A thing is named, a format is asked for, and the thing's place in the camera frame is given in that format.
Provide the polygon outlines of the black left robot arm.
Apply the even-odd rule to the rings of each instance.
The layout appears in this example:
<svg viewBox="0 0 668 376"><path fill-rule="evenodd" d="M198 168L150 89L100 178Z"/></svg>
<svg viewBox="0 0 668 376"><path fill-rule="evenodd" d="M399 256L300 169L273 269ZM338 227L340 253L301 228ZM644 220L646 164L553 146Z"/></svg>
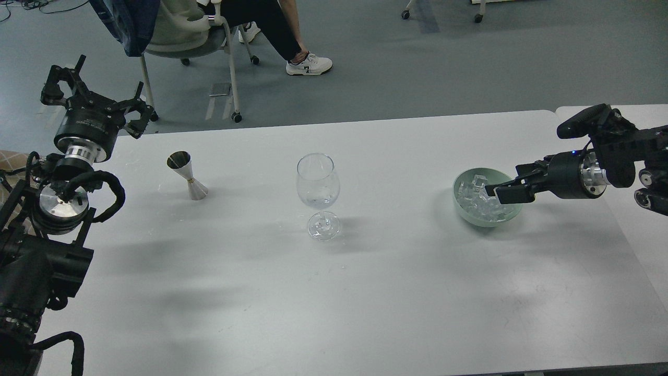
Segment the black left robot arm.
<svg viewBox="0 0 668 376"><path fill-rule="evenodd" d="M88 89L80 77L85 62L52 66L41 91L44 105L65 116L53 139L57 153L31 152L24 173L2 206L2 375L36 375L43 353L73 343L71 374L84 372L85 343L65 331L36 341L42 316L62 310L78 293L93 258L84 243L92 224L122 209L126 193L117 176L95 170L107 161L121 130L140 138L155 110L139 83L133 98L115 101Z"/></svg>

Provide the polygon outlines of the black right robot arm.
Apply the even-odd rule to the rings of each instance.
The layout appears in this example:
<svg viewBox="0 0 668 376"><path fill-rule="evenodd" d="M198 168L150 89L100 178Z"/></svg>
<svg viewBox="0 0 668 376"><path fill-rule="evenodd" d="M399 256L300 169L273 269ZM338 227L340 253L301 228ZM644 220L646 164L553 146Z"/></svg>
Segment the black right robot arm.
<svg viewBox="0 0 668 376"><path fill-rule="evenodd" d="M518 165L513 180L485 186L487 195L502 204L534 202L543 191L561 199L596 199L609 185L629 188L639 180L635 202L666 216L666 126L640 130L618 109L598 104L570 117L556 133L561 139L587 136L589 142Z"/></svg>

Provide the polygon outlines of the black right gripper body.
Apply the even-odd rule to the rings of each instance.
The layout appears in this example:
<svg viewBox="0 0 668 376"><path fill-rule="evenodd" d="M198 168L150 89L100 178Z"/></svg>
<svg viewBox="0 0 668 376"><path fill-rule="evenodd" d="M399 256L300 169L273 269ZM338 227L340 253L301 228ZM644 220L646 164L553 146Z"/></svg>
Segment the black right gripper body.
<svg viewBox="0 0 668 376"><path fill-rule="evenodd" d="M609 185L594 151L567 151L549 155L546 181L518 181L536 194L549 191L561 199L596 199Z"/></svg>

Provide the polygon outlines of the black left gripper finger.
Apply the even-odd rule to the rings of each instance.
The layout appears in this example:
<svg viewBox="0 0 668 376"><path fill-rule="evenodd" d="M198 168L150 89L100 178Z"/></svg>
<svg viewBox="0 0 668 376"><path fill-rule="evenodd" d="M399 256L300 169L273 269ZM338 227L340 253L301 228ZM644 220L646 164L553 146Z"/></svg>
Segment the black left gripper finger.
<svg viewBox="0 0 668 376"><path fill-rule="evenodd" d="M115 103L115 126L135 139L143 136L148 122L159 119L154 107L141 99L143 87L144 84L139 81L133 98ZM127 121L126 116L131 113L138 113L139 118Z"/></svg>
<svg viewBox="0 0 668 376"><path fill-rule="evenodd" d="M64 108L83 107L92 105L92 93L80 77L80 71L86 61L86 55L81 55L75 67L60 67L53 65L47 76L47 81L41 90L43 105L60 105ZM66 83L71 96L65 98L60 83Z"/></svg>

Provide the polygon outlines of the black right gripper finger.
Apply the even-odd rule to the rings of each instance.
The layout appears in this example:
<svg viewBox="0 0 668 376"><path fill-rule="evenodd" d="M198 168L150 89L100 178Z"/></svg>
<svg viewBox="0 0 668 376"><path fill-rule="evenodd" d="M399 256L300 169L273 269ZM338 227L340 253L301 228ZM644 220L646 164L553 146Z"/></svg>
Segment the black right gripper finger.
<svg viewBox="0 0 668 376"><path fill-rule="evenodd" d="M494 196L501 204L532 203L535 201L535 194L530 186L522 185L520 182L509 181L496 185L486 185L486 194Z"/></svg>
<svg viewBox="0 0 668 376"><path fill-rule="evenodd" d="M516 165L516 180L546 181L548 179L549 160L535 160L532 163Z"/></svg>

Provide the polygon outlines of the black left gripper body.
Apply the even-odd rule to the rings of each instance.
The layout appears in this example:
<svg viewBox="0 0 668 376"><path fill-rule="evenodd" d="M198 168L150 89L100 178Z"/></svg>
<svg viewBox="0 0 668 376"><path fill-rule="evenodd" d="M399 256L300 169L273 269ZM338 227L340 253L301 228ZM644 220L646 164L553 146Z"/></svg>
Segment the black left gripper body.
<svg viewBox="0 0 668 376"><path fill-rule="evenodd" d="M113 153L120 130L115 126L115 103L97 93L92 94L86 108L66 108L65 117L54 137L55 147L69 153L76 147L89 150L91 162L105 162ZM126 116L127 121L138 119L138 113Z"/></svg>

